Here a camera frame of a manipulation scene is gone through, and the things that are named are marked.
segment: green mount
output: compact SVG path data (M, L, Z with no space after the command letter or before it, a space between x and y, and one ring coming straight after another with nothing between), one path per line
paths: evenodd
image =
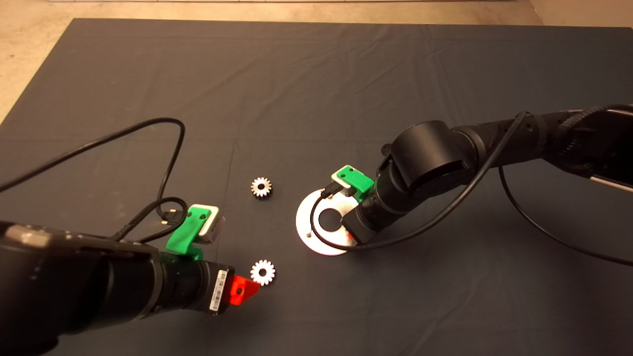
M334 180L339 184L341 181L344 182L345 184L341 185L345 188L345 195L353 195L358 203L365 199L367 193L369 193L369 190L373 187L373 180L371 178L350 165L339 169L335 173L335 177L332 178L336 178Z
M192 246L192 244L210 215L210 209L190 207L185 222L173 232L167 240L165 248L172 252L191 256L194 260L201 260L203 258L202 249L198 246Z

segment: dark gray mat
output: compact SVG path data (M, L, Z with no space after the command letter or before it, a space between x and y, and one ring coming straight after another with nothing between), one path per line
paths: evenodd
M278 277L223 316L172 312L63 337L51 355L631 354L633 269L541 236L496 174L401 246L323 257L294 228L305 195L347 163L372 173L380 146L411 124L631 103L631 63L631 29L73 21L0 127L0 181L134 122L177 117L188 132L167 194L227 218L206 256L242 275L267 258ZM112 233L153 200L174 140L157 127L82 155L2 194L0 217ZM261 175L275 185L265 202L249 191ZM630 194L544 162L508 176L545 226L633 258Z

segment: white ring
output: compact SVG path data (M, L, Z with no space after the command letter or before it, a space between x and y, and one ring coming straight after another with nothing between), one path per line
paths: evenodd
M297 209L297 217L295 223L297 225L297 233L304 244L312 251L320 253L326 256L336 256L346 253L345 250L339 250L322 243L318 237L314 235L310 226L310 212L312 207L317 202L319 196L321 196L322 189L310 193L299 205ZM319 224L318 218L321 213L326 209L334 209L340 213L341 216L349 213L353 208L358 206L358 202L352 196L345 196L343 193L336 193L330 198L323 199L319 205L317 205L314 215L314 225L316 231L322 238L343 246L356 246L356 240L351 237L345 227L341 226L336 231L326 231Z

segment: metal gear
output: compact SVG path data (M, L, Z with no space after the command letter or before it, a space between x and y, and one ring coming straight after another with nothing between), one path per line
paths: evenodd
M259 177L251 183L251 192L257 199L266 199L273 191L273 184L268 178Z
M274 264L270 263L268 260L259 260L258 262L255 262L253 268L251 269L251 278L253 281L265 286L273 281L273 278L275 278L275 272Z

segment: sticker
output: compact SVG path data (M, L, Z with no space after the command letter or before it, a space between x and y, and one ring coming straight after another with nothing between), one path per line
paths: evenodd
M215 288L213 289L213 295L211 296L211 305L209 310L217 312L220 308L220 300L222 299L222 291L224 290L224 283L227 280L227 271L219 270L218 277L215 279Z

